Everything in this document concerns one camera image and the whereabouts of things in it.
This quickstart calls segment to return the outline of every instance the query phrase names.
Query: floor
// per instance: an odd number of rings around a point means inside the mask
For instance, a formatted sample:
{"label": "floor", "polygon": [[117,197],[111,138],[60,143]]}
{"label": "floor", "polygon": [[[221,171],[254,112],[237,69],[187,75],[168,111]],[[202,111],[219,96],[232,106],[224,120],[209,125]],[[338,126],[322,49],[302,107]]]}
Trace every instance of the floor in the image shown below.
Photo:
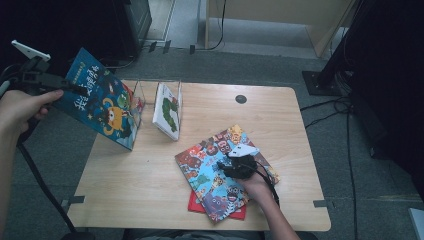
{"label": "floor", "polygon": [[[204,49],[205,0],[150,0],[152,27],[147,43],[157,41],[171,47]],[[209,47],[218,44],[221,37],[221,19],[212,18],[209,30]],[[322,59],[329,59],[342,39],[340,29],[332,46]],[[223,41],[216,51],[275,55],[297,58],[318,58],[312,48],[304,25],[224,19]]]}

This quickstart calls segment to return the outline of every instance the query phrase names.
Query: wooden furniture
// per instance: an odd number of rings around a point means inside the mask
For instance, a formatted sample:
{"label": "wooden furniture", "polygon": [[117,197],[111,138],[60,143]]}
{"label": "wooden furniture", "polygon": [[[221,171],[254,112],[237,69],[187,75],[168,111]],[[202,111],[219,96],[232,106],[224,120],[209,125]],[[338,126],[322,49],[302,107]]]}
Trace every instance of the wooden furniture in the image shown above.
{"label": "wooden furniture", "polygon": [[[355,0],[228,0],[225,19],[306,25],[315,53],[321,57],[344,21],[352,17],[349,14],[354,3]],[[222,18],[223,6],[224,0],[207,0],[205,48],[209,48],[209,18]]]}
{"label": "wooden furniture", "polygon": [[[324,197],[293,89],[183,83],[181,135],[174,142],[152,124],[157,82],[140,83],[147,104],[134,150],[97,136],[75,193],[85,202],[68,212],[76,227],[268,229],[254,201],[244,221],[215,225],[187,210],[191,188],[174,156],[237,123],[281,175],[276,190],[294,229],[330,229],[327,208],[314,206]],[[177,83],[168,86],[175,91]],[[237,103],[237,95],[247,102]]]}

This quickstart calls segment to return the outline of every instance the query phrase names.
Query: book illustration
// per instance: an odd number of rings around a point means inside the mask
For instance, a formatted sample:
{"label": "book illustration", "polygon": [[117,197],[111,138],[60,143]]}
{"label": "book illustration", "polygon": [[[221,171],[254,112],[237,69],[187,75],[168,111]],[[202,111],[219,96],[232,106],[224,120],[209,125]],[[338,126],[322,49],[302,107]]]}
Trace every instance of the book illustration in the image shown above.
{"label": "book illustration", "polygon": [[134,96],[131,89],[84,48],[78,52],[66,79],[87,88],[88,97],[65,92],[54,106],[132,149],[144,107],[141,98]]}
{"label": "book illustration", "polygon": [[[181,171],[213,222],[222,221],[249,200],[243,186],[226,177],[217,164],[220,162],[229,165],[231,160],[226,153],[232,151],[239,143],[255,147],[243,129],[234,125],[175,156]],[[252,155],[277,183],[278,174],[261,152]]]}
{"label": "book illustration", "polygon": [[[192,212],[206,213],[205,207],[203,206],[202,202],[197,198],[196,193],[194,191],[191,191],[190,193],[190,199],[187,209]],[[244,218],[246,217],[246,205],[232,212],[228,217],[244,220]]]}
{"label": "book illustration", "polygon": [[173,140],[178,140],[180,133],[180,90],[178,93],[176,97],[165,83],[158,83],[153,114],[153,123]]}

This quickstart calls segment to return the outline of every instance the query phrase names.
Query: children's book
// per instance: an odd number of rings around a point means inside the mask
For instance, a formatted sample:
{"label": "children's book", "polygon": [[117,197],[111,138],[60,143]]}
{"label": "children's book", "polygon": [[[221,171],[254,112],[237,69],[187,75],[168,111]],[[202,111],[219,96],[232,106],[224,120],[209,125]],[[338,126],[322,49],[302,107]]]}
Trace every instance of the children's book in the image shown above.
{"label": "children's book", "polygon": [[141,121],[143,99],[84,48],[78,52],[65,79],[86,88],[88,96],[65,91],[53,105],[131,150]]}
{"label": "children's book", "polygon": [[177,141],[180,136],[181,110],[181,82],[178,85],[177,96],[165,83],[158,83],[153,124],[174,141]]}
{"label": "children's book", "polygon": [[[202,202],[197,198],[196,193],[191,191],[190,200],[188,202],[188,210],[192,212],[206,213],[205,207]],[[244,220],[246,217],[246,205],[242,206],[240,209],[237,209],[235,212],[231,213],[228,217]]]}
{"label": "children's book", "polygon": [[[175,156],[178,166],[213,222],[222,221],[249,201],[243,186],[226,177],[217,164],[230,165],[231,160],[226,153],[240,143],[255,147],[236,124]],[[260,151],[251,155],[265,167],[276,184],[279,176]]]}

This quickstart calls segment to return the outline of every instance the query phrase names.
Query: hand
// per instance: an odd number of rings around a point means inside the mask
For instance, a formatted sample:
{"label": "hand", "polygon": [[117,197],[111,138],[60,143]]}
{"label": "hand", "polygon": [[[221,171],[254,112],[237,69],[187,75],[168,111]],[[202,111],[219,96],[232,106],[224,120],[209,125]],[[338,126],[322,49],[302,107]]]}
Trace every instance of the hand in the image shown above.
{"label": "hand", "polygon": [[30,96],[22,91],[7,91],[0,100],[0,124],[13,134],[28,130],[28,119],[34,116],[41,120],[48,113],[46,104],[63,96],[62,90]]}
{"label": "hand", "polygon": [[[264,176],[267,176],[265,170],[262,167],[258,167],[258,171],[262,173]],[[258,173],[254,173],[249,179],[240,180],[237,179],[237,182],[240,183],[244,189],[249,194],[249,197],[255,199],[256,201],[260,201],[263,197],[271,196],[272,193],[266,184],[265,180]]]}

